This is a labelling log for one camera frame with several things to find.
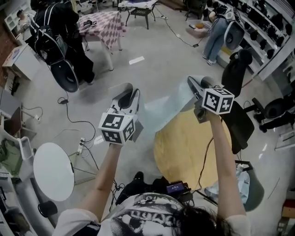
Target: black bag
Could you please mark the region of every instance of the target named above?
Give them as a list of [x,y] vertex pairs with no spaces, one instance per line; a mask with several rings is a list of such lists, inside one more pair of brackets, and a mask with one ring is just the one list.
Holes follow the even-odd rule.
[[35,31],[35,51],[48,65],[64,60],[68,48],[62,37],[55,35],[49,26],[51,13],[55,5],[51,5],[46,9],[43,26],[39,26],[35,22],[31,23],[31,27]]

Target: gray floor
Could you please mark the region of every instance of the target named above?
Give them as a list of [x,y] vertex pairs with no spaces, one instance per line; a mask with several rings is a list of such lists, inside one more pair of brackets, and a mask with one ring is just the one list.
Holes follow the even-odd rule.
[[[176,34],[191,45],[197,42],[185,31],[187,23],[184,21],[183,12],[176,12],[162,5],[157,7],[168,17],[168,24]],[[154,12],[157,17],[160,16],[156,9]],[[123,12],[122,16],[126,19],[127,13]],[[206,40],[198,48],[191,48],[174,36],[163,19],[157,18],[154,22],[152,16],[149,16],[149,20],[150,29],[147,30],[143,17],[130,17],[127,33],[121,40],[123,50],[118,51],[115,48],[112,55],[114,71],[108,70],[100,43],[89,43],[90,51],[87,55],[94,61],[97,77],[94,85],[84,84],[78,92],[69,95],[69,116],[72,120],[88,120],[97,127],[101,114],[111,103],[108,88],[120,83],[132,83],[141,90],[143,100],[150,102],[171,94],[181,79],[189,74],[206,75],[221,80],[223,68],[219,65],[209,66],[201,56]],[[130,60],[140,56],[145,60],[129,65]],[[250,77],[247,71],[244,83],[249,81]],[[27,122],[28,126],[37,131],[32,141],[33,147],[55,142],[68,154],[72,154],[77,150],[80,137],[92,137],[93,129],[89,124],[71,124],[68,121],[65,106],[57,103],[57,99],[65,97],[66,93],[57,85],[46,65],[42,64],[34,81],[23,81],[16,96],[28,108],[43,107],[44,115],[40,124],[32,120]],[[242,90],[237,101],[243,106],[246,100],[253,97],[266,104],[277,96],[270,91],[267,83],[252,81]],[[254,124],[255,131],[248,142],[248,148],[242,151],[242,159],[253,163],[265,188],[265,196],[261,205],[248,213],[248,216],[253,224],[253,235],[275,235],[291,171],[294,169],[293,150],[274,152],[278,130],[283,129],[270,130],[263,134],[255,122]],[[93,145],[91,151],[98,165],[102,162],[107,147],[107,143]],[[77,165],[95,171],[90,155],[85,157],[85,160],[91,167],[81,159]],[[153,159],[153,137],[140,136],[136,143],[129,143],[123,148],[116,180],[118,183],[127,184],[137,171],[145,173],[147,183],[161,175]],[[83,173],[75,175],[77,179],[86,177]],[[57,203],[59,214],[64,209],[75,207],[92,184],[93,182],[88,182],[76,186],[68,200]]]

